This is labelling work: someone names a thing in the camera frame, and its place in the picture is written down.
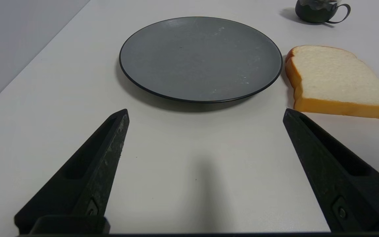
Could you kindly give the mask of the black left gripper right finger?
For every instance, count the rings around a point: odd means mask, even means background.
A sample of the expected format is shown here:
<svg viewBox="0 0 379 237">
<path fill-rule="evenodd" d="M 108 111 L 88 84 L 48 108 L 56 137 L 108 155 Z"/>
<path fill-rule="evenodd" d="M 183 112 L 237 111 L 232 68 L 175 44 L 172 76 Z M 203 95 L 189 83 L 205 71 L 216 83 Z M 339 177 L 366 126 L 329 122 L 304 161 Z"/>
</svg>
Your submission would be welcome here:
<svg viewBox="0 0 379 237">
<path fill-rule="evenodd" d="M 379 172 L 301 112 L 283 124 L 332 232 L 379 232 Z"/>
</svg>

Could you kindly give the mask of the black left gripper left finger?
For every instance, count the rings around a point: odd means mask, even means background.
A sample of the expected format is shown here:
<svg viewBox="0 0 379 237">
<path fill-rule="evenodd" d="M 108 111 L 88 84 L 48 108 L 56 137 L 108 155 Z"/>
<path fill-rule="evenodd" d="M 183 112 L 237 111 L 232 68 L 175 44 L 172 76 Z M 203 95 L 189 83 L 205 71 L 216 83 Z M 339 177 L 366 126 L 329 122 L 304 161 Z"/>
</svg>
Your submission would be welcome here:
<svg viewBox="0 0 379 237">
<path fill-rule="evenodd" d="M 20 235 L 102 235 L 130 120 L 111 114 L 15 215 Z"/>
</svg>

